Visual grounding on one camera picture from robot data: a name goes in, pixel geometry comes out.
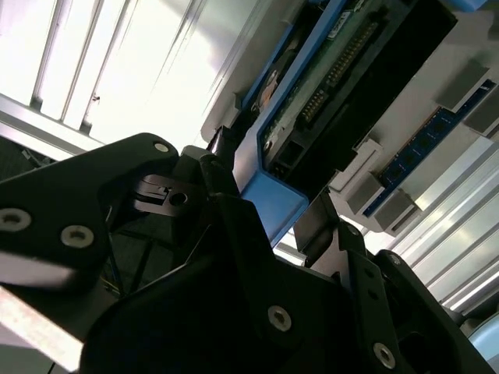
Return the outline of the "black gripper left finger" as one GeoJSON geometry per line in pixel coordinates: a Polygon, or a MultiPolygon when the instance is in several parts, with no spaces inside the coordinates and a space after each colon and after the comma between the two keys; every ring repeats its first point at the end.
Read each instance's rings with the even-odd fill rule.
{"type": "Polygon", "coordinates": [[[81,372],[92,327],[130,296],[95,302],[111,233],[143,213],[167,219],[183,254],[173,271],[211,249],[269,245],[216,156],[139,134],[1,184],[1,324],[81,372]]]}

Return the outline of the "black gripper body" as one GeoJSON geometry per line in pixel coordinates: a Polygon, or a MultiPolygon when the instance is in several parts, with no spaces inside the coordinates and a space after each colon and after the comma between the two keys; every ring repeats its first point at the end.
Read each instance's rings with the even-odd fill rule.
{"type": "Polygon", "coordinates": [[[361,259],[331,277],[266,244],[211,249],[112,306],[92,327],[82,373],[351,373],[361,259]]]}

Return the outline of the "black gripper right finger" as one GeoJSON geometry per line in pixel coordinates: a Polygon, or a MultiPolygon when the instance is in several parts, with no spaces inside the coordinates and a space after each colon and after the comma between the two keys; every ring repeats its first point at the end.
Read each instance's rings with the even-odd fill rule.
{"type": "Polygon", "coordinates": [[[370,254],[321,192],[294,226],[305,266],[342,294],[333,318],[340,373],[485,373],[487,361],[392,251],[370,254]]]}

